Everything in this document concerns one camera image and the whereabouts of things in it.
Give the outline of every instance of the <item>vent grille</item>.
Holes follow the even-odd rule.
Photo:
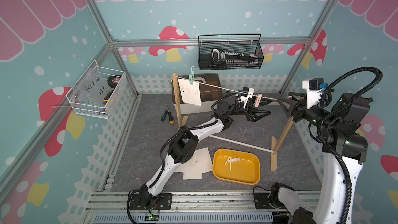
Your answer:
[[[159,221],[145,221],[146,213],[132,213],[134,221],[141,223],[242,223],[242,222],[272,222],[270,212],[203,212],[203,213],[161,213]],[[129,224],[131,223],[125,213],[97,213],[94,224]]]

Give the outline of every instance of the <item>gray floor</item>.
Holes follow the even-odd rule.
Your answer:
[[[177,121],[171,125],[167,119],[160,121],[166,109],[164,99],[171,102],[171,94],[144,94],[130,132],[130,137],[112,185],[112,192],[126,192],[146,183],[161,165],[160,147],[178,129]],[[232,116],[231,127],[216,136],[271,148],[271,136],[279,138],[287,117],[279,106],[264,106],[272,112],[258,122],[246,121],[244,115]],[[170,107],[176,119],[174,107]],[[202,124],[210,119],[212,112],[189,114],[188,127]],[[278,151],[276,172],[271,172],[271,153],[215,138],[206,138],[197,149],[208,147],[210,156],[221,148],[251,152],[260,160],[261,180],[257,184],[269,189],[275,181],[287,184],[296,190],[320,190],[321,184],[308,158],[295,127],[292,127]],[[253,186],[217,179],[212,172],[202,174],[202,179],[183,180],[183,174],[175,172],[168,180],[164,191],[233,191],[251,190]]]

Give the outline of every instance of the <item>mushroom decoration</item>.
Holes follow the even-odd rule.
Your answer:
[[[264,60],[263,62],[272,61],[272,54],[283,54],[285,52],[285,48],[282,44],[266,44],[262,47]]]
[[[189,37],[180,29],[173,26],[167,26],[162,30],[157,39],[189,39]],[[179,48],[192,50],[193,46],[150,47],[149,53],[153,56],[158,56],[166,52],[167,62],[179,62],[181,61],[181,55],[178,52]]]
[[[398,157],[384,155],[380,159],[383,169],[398,181]]]
[[[321,33],[319,33],[319,36],[316,38],[310,51],[304,58],[304,61],[301,63],[301,66],[303,68],[308,69],[310,67],[310,61],[311,61],[312,57],[315,58],[316,64],[318,66],[321,66],[325,60],[327,44],[328,44],[328,41],[326,38],[326,32],[324,30],[321,30]],[[304,47],[303,44],[296,44],[295,46],[291,47],[287,51],[287,54],[290,56],[296,56],[296,55],[300,54],[301,49],[303,47]]]
[[[374,114],[366,114],[361,121],[361,126],[357,130],[361,136],[365,136],[369,146],[375,152],[379,151],[384,145],[386,139],[386,130],[381,118]]]
[[[55,109],[52,106],[57,106],[69,89],[70,87],[55,87],[40,96],[39,111],[41,120],[37,122],[37,125],[41,125],[50,116]],[[71,109],[44,145],[47,156],[55,156],[61,151],[66,130],[72,134],[74,139],[77,139],[82,133],[85,123],[85,118],[76,115]]]
[[[40,206],[50,187],[48,183],[37,184],[35,181],[47,166],[47,162],[34,162],[29,166],[17,187],[1,206],[3,224],[19,224],[25,215],[27,202]]]
[[[129,58],[130,63],[140,62],[137,54],[145,55],[146,52],[142,47],[120,47],[118,49],[119,54],[122,56],[123,61],[127,61],[127,57]]]

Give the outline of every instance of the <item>green clothespin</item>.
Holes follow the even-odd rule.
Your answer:
[[[191,83],[191,85],[193,85],[193,78],[195,78],[195,74],[193,72],[193,70],[195,69],[194,66],[191,67],[191,74],[188,76],[189,77],[189,83]]]

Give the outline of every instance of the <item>string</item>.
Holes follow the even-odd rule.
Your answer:
[[[180,79],[184,79],[184,80],[189,80],[189,79],[187,79],[187,78],[184,78],[184,77],[180,77],[180,76],[176,76],[177,78],[180,78]],[[224,88],[224,87],[218,87],[218,86],[215,86],[215,85],[211,85],[211,84],[207,84],[207,83],[203,83],[203,82],[198,82],[198,81],[194,81],[194,82],[197,82],[197,83],[200,83],[200,84],[203,84],[203,85],[207,85],[207,86],[210,86],[210,87],[217,87],[217,88],[221,88],[221,89],[224,89],[224,90],[227,90],[227,91],[232,91],[232,92],[237,92],[237,93],[242,93],[242,92],[239,92],[239,91],[235,91],[235,90],[232,90],[232,89],[228,89],[228,88]],[[251,95],[251,96],[256,96],[256,97],[258,97],[258,95],[254,95],[254,94],[250,94],[250,93],[244,93],[244,94],[247,94],[247,95]],[[270,99],[270,100],[275,100],[275,101],[277,101],[278,99],[275,99],[275,98],[270,98],[270,97],[264,97],[264,96],[261,96],[262,98],[264,98],[264,99]]]

